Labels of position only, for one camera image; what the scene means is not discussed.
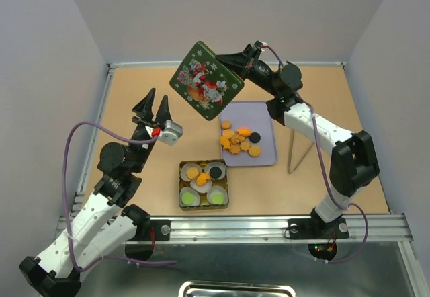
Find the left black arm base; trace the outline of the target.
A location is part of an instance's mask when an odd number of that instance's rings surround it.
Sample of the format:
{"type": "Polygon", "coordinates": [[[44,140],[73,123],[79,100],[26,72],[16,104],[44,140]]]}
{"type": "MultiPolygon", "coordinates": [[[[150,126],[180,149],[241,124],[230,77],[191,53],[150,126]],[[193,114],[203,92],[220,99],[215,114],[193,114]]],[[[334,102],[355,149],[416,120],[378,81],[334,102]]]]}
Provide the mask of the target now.
{"type": "Polygon", "coordinates": [[[168,243],[170,236],[171,220],[152,218],[147,225],[139,226],[136,234],[115,248],[111,255],[149,261],[155,254],[155,248],[168,243]]]}

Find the steel tray front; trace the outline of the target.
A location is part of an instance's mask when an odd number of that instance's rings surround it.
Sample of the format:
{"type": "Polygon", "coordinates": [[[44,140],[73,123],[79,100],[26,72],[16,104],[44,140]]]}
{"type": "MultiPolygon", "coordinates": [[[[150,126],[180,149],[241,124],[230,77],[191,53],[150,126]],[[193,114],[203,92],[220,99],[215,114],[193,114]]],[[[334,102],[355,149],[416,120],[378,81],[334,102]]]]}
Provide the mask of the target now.
{"type": "Polygon", "coordinates": [[[288,296],[295,297],[293,288],[283,285],[247,284],[231,282],[198,282],[188,281],[182,284],[178,296],[208,296],[208,297],[262,297],[288,296]]]}

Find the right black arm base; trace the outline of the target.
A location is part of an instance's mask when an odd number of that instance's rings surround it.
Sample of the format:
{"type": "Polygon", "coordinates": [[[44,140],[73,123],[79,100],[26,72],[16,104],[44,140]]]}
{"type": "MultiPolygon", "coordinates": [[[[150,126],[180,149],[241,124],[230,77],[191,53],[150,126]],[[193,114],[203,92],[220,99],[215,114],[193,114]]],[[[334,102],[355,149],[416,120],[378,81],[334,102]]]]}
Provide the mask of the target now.
{"type": "Polygon", "coordinates": [[[349,231],[344,218],[338,218],[328,224],[314,218],[292,218],[284,230],[284,237],[305,240],[312,257],[333,261],[337,254],[337,241],[348,239],[349,231]]]}

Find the white paper cupcake liner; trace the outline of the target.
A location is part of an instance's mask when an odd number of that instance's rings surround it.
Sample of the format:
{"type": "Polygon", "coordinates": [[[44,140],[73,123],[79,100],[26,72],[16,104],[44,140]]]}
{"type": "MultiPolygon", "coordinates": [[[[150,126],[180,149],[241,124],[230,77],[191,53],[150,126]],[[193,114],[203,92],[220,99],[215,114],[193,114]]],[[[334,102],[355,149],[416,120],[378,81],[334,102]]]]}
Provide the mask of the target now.
{"type": "Polygon", "coordinates": [[[204,194],[204,193],[207,193],[212,187],[212,180],[210,179],[210,181],[206,185],[199,187],[196,184],[196,178],[195,178],[191,181],[190,185],[191,185],[191,188],[196,190],[198,193],[204,194]]]}
{"type": "Polygon", "coordinates": [[[197,167],[200,170],[200,173],[202,172],[202,168],[195,163],[186,163],[180,171],[180,177],[182,180],[187,181],[187,182],[191,182],[192,180],[188,179],[186,176],[186,171],[190,168],[190,167],[197,167]]]}
{"type": "Polygon", "coordinates": [[[200,195],[199,195],[199,193],[196,190],[194,190],[193,188],[191,188],[191,187],[183,187],[180,190],[180,192],[179,192],[179,205],[181,207],[191,207],[191,206],[184,205],[181,202],[181,194],[184,193],[184,192],[190,192],[190,193],[192,193],[195,196],[194,204],[192,206],[199,206],[200,205],[200,195]]]}
{"type": "Polygon", "coordinates": [[[223,205],[228,204],[228,192],[223,187],[220,187],[220,186],[211,187],[211,189],[206,194],[206,197],[207,197],[209,203],[211,205],[213,205],[211,202],[211,195],[216,193],[216,192],[223,193],[224,194],[224,204],[223,205]]]}
{"type": "Polygon", "coordinates": [[[221,161],[209,162],[205,166],[204,172],[209,175],[211,180],[221,180],[226,175],[226,165],[221,161]]]}

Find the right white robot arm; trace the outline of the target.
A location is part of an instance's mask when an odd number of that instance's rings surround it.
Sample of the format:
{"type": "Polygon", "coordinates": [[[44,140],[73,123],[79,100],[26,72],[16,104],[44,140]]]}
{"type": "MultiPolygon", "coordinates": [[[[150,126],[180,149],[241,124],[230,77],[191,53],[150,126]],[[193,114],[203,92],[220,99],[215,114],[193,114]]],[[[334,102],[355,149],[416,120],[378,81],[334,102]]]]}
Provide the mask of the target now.
{"type": "Polygon", "coordinates": [[[348,209],[357,192],[379,175],[374,143],[366,131],[352,132],[317,114],[298,93],[303,86],[300,68],[279,62],[277,70],[272,70],[259,58],[268,48],[260,41],[247,45],[240,75],[273,95],[266,103],[272,119],[313,142],[318,155],[330,156],[330,166],[321,167],[327,194],[309,220],[311,233],[323,237],[332,231],[333,221],[348,209]]]}

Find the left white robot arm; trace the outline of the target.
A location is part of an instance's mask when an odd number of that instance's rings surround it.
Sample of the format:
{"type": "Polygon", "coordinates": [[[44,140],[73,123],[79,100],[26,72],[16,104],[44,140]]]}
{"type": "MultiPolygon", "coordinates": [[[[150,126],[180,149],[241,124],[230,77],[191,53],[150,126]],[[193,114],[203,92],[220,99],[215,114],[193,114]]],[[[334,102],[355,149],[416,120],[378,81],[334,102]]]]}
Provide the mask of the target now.
{"type": "Polygon", "coordinates": [[[155,92],[151,89],[133,107],[132,138],[93,125],[115,138],[100,152],[97,168],[102,178],[78,215],[66,218],[66,228],[54,242],[19,265],[41,296],[76,296],[82,273],[103,259],[112,259],[111,252],[126,240],[143,239],[149,233],[149,214],[129,204],[142,183],[136,174],[143,170],[156,141],[173,146],[182,135],[182,127],[171,118],[166,95],[157,113],[152,112],[155,92]]]}

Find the orange swirl meringue cookie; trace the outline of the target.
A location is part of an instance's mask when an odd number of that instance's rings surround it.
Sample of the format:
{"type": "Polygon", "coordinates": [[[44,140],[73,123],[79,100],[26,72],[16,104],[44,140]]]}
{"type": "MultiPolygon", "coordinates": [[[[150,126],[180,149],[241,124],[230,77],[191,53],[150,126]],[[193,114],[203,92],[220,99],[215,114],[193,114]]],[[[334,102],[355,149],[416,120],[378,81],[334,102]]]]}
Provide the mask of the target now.
{"type": "Polygon", "coordinates": [[[240,137],[238,135],[234,135],[234,136],[231,137],[230,143],[233,144],[233,145],[238,145],[238,144],[241,143],[241,139],[240,139],[240,137]]]}

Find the green christmas cookie tin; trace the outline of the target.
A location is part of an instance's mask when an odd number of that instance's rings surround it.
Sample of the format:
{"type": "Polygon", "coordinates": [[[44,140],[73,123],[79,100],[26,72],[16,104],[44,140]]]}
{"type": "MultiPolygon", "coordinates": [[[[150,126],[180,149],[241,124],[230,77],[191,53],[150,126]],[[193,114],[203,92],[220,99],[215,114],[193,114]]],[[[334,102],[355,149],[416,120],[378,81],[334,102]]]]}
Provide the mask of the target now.
{"type": "MultiPolygon", "coordinates": [[[[179,164],[179,185],[178,185],[178,204],[179,204],[179,192],[183,187],[191,187],[190,183],[191,182],[187,182],[181,179],[180,177],[180,171],[181,168],[186,164],[186,163],[195,163],[198,164],[201,168],[202,168],[202,173],[204,172],[204,168],[207,165],[207,163],[209,162],[213,162],[213,161],[221,161],[223,162],[225,165],[225,160],[223,159],[212,159],[212,160],[199,160],[199,161],[182,161],[179,164]]],[[[206,197],[207,193],[201,194],[200,195],[200,205],[199,206],[191,206],[191,207],[181,207],[179,205],[179,207],[183,210],[183,211],[191,211],[191,210],[213,210],[213,209],[225,209],[228,207],[230,199],[229,199],[229,191],[228,191],[228,177],[227,177],[227,167],[226,167],[226,175],[223,179],[221,180],[212,180],[212,187],[213,186],[220,186],[223,187],[227,192],[228,192],[228,204],[223,205],[223,206],[219,206],[219,205],[211,205],[206,197]]]]}

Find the orange fish cookie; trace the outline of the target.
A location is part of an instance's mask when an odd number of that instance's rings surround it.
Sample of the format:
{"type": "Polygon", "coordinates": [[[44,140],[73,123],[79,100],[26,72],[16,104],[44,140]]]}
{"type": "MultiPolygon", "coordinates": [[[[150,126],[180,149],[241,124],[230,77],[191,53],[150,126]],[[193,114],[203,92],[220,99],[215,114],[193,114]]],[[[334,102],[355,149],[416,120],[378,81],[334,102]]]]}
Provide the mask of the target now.
{"type": "Polygon", "coordinates": [[[200,173],[196,177],[196,184],[199,187],[206,185],[210,181],[210,174],[208,172],[200,173]]]}
{"type": "Polygon", "coordinates": [[[225,136],[220,137],[220,144],[224,150],[229,150],[231,146],[230,139],[225,136]]]}
{"type": "Polygon", "coordinates": [[[247,128],[247,127],[240,127],[240,128],[237,128],[237,129],[236,129],[236,133],[237,133],[239,136],[242,136],[242,137],[245,137],[245,138],[250,137],[250,135],[252,134],[251,130],[250,130],[249,128],[247,128]]]}

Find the gold tin lid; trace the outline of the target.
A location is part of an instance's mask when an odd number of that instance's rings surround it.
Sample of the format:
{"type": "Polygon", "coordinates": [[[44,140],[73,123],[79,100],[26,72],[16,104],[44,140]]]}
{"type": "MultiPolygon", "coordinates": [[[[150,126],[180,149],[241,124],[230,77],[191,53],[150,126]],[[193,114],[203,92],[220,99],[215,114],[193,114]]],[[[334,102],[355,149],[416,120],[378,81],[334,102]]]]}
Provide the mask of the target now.
{"type": "Polygon", "coordinates": [[[245,82],[196,42],[179,64],[170,86],[205,120],[213,120],[239,94],[245,82]]]}

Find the plain round tan cookie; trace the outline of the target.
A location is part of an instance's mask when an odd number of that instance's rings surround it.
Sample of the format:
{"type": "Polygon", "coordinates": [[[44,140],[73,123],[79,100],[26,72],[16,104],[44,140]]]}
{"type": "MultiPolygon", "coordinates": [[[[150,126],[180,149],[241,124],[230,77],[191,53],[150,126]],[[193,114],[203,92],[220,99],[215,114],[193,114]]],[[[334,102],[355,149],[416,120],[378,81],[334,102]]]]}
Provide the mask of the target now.
{"type": "Polygon", "coordinates": [[[231,128],[231,122],[230,121],[222,121],[222,123],[221,123],[221,128],[223,129],[223,130],[228,130],[228,129],[230,129],[231,128]]]}

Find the black sandwich cookie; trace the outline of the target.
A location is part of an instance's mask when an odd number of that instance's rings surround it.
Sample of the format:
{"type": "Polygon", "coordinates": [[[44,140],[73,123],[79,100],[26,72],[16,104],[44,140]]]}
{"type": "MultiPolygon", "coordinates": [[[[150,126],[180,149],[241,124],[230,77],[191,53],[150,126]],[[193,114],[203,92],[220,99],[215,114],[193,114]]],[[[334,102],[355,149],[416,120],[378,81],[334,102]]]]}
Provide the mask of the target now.
{"type": "Polygon", "coordinates": [[[215,166],[209,170],[209,174],[212,179],[221,179],[223,176],[223,170],[220,167],[215,166]]]}
{"type": "Polygon", "coordinates": [[[253,144],[257,144],[261,141],[261,135],[258,132],[252,132],[249,136],[249,141],[253,144]]]}

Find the tan maple leaf cookie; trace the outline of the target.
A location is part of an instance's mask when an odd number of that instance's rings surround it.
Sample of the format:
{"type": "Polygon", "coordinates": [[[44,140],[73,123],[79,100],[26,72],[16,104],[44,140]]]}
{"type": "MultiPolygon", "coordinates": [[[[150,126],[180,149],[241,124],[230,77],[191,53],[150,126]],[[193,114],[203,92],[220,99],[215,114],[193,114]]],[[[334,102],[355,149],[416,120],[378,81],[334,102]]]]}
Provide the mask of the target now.
{"type": "Polygon", "coordinates": [[[248,151],[251,147],[251,143],[247,140],[244,140],[240,143],[239,147],[242,151],[248,151]]]}

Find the green sandwich cookie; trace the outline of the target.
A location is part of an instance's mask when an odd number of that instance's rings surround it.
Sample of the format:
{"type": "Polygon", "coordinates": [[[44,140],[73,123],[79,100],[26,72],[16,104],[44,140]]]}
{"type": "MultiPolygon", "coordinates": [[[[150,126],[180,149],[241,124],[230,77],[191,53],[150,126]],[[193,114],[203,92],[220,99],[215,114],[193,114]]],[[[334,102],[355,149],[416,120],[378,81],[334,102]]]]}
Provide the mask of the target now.
{"type": "Polygon", "coordinates": [[[223,205],[224,204],[224,194],[216,192],[211,195],[211,202],[213,205],[223,205]]]}
{"type": "Polygon", "coordinates": [[[192,206],[194,204],[195,196],[190,192],[184,192],[181,194],[181,202],[184,205],[192,206]]]}

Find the steel kitchen tongs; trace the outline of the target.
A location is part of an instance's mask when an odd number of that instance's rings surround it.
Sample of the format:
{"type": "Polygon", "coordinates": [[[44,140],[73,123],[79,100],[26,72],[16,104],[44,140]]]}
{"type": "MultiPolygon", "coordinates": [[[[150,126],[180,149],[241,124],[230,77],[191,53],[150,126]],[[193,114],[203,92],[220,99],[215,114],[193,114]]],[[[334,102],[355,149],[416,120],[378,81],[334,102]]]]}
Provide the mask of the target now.
{"type": "Polygon", "coordinates": [[[307,139],[307,137],[299,132],[291,130],[287,162],[287,171],[289,174],[293,174],[297,170],[313,147],[313,141],[307,139]]]}

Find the round dotted biscuit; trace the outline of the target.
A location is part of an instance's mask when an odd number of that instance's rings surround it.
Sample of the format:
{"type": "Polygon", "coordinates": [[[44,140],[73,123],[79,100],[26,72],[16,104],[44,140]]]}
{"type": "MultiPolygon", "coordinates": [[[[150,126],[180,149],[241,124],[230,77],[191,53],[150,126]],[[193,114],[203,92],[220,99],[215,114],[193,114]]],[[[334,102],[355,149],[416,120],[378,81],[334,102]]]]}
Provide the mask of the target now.
{"type": "Polygon", "coordinates": [[[197,167],[190,167],[186,171],[186,176],[190,180],[197,178],[199,176],[199,174],[200,174],[200,170],[197,167]]]}
{"type": "Polygon", "coordinates": [[[259,146],[250,146],[248,153],[252,157],[258,157],[261,154],[261,149],[259,146]]]}

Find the lilac plastic tray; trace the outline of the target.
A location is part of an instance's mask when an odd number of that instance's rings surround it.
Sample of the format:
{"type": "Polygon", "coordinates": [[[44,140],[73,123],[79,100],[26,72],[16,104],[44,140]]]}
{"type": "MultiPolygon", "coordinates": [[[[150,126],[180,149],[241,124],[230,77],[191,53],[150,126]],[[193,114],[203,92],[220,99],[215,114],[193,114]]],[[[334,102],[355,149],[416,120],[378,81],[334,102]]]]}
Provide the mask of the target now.
{"type": "Polygon", "coordinates": [[[228,104],[220,114],[220,121],[230,121],[231,128],[247,127],[251,132],[258,132],[261,141],[251,146],[259,146],[261,154],[252,157],[248,151],[232,155],[229,150],[222,149],[221,156],[229,167],[266,167],[277,163],[277,146],[272,119],[263,101],[234,101],[228,104]]]}

